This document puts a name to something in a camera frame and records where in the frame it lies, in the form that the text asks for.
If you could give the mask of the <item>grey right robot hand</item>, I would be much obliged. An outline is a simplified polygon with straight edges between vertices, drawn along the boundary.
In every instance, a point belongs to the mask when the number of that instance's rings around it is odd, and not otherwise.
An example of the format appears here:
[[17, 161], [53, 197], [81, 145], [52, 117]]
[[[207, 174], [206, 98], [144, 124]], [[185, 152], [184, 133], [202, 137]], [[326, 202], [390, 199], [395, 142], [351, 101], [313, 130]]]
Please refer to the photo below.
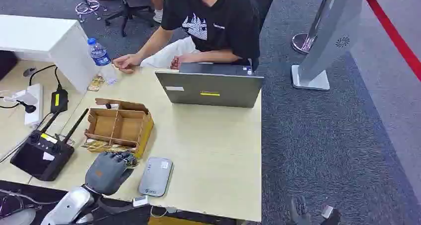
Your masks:
[[288, 204], [289, 225], [311, 225], [311, 215], [303, 196], [292, 196]]

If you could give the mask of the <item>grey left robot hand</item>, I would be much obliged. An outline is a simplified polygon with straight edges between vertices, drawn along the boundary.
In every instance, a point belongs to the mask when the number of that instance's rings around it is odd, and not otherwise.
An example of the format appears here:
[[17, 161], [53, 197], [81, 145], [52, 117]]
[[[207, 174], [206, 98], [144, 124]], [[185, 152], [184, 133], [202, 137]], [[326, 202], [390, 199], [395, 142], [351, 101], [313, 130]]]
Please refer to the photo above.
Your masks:
[[85, 175], [85, 186], [110, 196], [130, 177], [137, 159], [130, 152], [107, 152], [98, 155]]

